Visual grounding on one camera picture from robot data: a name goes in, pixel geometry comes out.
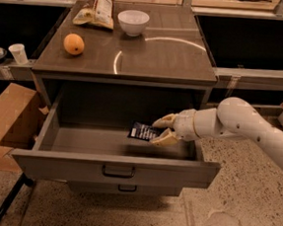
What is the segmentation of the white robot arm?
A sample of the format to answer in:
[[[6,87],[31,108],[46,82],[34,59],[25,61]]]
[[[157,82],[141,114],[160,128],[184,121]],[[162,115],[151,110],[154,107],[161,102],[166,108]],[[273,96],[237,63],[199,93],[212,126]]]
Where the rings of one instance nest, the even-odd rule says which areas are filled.
[[[268,123],[243,99],[229,97],[214,109],[167,114],[152,125],[164,131],[150,142],[163,147],[180,140],[242,136],[253,141],[283,171],[283,131]]]

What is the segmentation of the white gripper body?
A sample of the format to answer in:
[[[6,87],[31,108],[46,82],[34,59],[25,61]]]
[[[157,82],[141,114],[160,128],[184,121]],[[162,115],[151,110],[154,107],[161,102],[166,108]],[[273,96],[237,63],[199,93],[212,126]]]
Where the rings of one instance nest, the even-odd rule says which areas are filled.
[[[183,110],[178,113],[175,120],[173,129],[178,140],[184,140],[185,142],[197,140],[199,137],[195,131],[194,116],[196,110]]]

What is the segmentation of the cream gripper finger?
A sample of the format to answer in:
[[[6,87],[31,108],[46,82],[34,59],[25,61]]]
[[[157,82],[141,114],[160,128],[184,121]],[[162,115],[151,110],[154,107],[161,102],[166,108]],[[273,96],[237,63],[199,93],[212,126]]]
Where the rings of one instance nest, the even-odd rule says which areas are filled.
[[[156,146],[169,146],[178,143],[178,137],[174,131],[167,128],[163,131],[159,136],[155,137],[154,139],[150,140],[151,144]]]
[[[154,121],[152,125],[155,128],[172,128],[174,126],[175,120],[176,120],[176,114],[169,113]]]

